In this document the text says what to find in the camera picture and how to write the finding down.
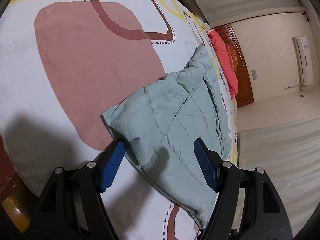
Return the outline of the brown wooden headboard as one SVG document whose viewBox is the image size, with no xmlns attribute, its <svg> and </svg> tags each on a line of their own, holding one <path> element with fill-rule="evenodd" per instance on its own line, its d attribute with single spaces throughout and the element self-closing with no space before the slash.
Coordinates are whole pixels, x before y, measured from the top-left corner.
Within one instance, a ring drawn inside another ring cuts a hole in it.
<svg viewBox="0 0 320 240">
<path fill-rule="evenodd" d="M 252 86 L 249 78 L 248 69 L 246 66 L 245 58 L 240 47 L 240 43 L 236 37 L 236 34 L 231 26 L 231 24 L 225 24 L 214 28 L 216 32 L 223 39 L 225 44 L 229 49 L 233 49 L 232 53 L 235 56 L 232 56 L 233 66 L 235 68 L 235 74 L 238 78 L 239 90 L 238 94 L 235 96 L 238 103 L 238 108 L 249 105 L 254 102 Z"/>
</svg>

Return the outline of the coral red pillow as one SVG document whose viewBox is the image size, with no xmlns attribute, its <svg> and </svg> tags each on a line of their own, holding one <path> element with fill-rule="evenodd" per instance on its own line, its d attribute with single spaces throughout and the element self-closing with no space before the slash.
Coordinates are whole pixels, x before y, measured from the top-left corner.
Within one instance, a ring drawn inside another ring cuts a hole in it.
<svg viewBox="0 0 320 240">
<path fill-rule="evenodd" d="M 238 94 L 239 85 L 238 79 L 230 62 L 227 45 L 214 29 L 208 31 L 207 34 L 215 50 L 223 74 L 227 80 L 231 99 L 234 99 L 235 96 Z"/>
</svg>

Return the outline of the white wall air conditioner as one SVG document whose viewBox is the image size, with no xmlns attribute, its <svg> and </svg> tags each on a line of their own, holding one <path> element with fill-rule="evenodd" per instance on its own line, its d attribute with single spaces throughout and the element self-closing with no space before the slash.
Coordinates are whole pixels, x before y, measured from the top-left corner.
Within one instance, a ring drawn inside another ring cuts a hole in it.
<svg viewBox="0 0 320 240">
<path fill-rule="evenodd" d="M 297 54 L 300 82 L 306 86 L 311 85 L 313 84 L 313 70 L 308 38 L 306 36 L 295 36 L 293 42 Z"/>
</svg>

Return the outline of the patterned white bed sheet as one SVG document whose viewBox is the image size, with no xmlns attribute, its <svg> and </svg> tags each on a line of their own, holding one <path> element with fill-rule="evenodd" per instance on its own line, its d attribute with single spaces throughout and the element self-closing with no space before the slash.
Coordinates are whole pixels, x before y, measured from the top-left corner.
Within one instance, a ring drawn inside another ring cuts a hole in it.
<svg viewBox="0 0 320 240">
<path fill-rule="evenodd" d="M 1 137 L 39 196 L 57 166 L 71 170 L 112 142 L 101 114 L 204 44 L 217 72 L 236 160 L 236 101 L 209 26 L 177 0 L 11 0 L 1 16 Z"/>
</svg>

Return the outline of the grey wall socket panel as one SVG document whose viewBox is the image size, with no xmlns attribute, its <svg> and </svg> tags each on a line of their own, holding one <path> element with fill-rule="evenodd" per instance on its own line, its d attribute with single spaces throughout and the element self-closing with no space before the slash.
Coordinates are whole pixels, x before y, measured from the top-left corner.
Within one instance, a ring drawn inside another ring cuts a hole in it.
<svg viewBox="0 0 320 240">
<path fill-rule="evenodd" d="M 251 70 L 251 73 L 252 73 L 252 79 L 253 80 L 256 80 L 258 77 L 257 77 L 257 71 L 255 69 Z"/>
</svg>

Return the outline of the light green puffer jacket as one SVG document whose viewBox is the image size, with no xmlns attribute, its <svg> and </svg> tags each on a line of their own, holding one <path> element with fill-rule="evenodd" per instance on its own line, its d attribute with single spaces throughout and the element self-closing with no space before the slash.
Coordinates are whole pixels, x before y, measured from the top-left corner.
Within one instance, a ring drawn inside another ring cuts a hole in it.
<svg viewBox="0 0 320 240">
<path fill-rule="evenodd" d="M 109 108 L 102 119 L 129 145 L 128 161 L 162 194 L 206 228 L 216 194 L 205 181 L 194 141 L 227 159 L 232 141 L 217 74 L 205 46 L 186 67 L 145 86 Z"/>
</svg>

